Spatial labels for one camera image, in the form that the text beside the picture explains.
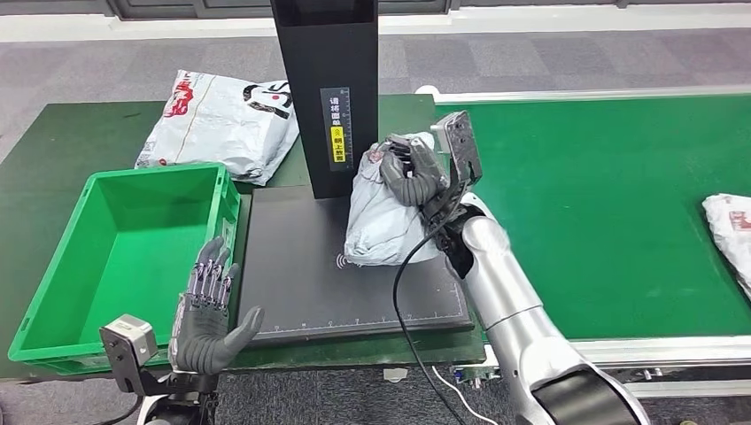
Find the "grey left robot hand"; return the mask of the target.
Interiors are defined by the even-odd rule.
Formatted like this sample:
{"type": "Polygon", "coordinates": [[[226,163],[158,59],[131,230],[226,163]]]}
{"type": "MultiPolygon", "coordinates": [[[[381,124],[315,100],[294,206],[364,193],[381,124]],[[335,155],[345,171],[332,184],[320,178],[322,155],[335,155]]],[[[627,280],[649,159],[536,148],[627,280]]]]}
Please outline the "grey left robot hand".
{"type": "Polygon", "coordinates": [[[216,236],[200,249],[186,290],[178,299],[168,345],[175,372],[217,375],[258,334],[265,311],[256,305],[229,327],[229,299],[239,265],[227,264],[229,249],[216,236]]]}

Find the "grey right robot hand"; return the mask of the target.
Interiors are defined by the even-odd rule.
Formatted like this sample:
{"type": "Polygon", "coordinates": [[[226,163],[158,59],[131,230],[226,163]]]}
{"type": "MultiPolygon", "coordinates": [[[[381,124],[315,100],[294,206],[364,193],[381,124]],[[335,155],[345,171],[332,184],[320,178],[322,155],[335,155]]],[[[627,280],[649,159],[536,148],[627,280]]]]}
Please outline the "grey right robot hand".
{"type": "Polygon", "coordinates": [[[434,148],[420,136],[392,134],[384,146],[380,174],[401,204],[424,205],[449,187],[434,148]]]}

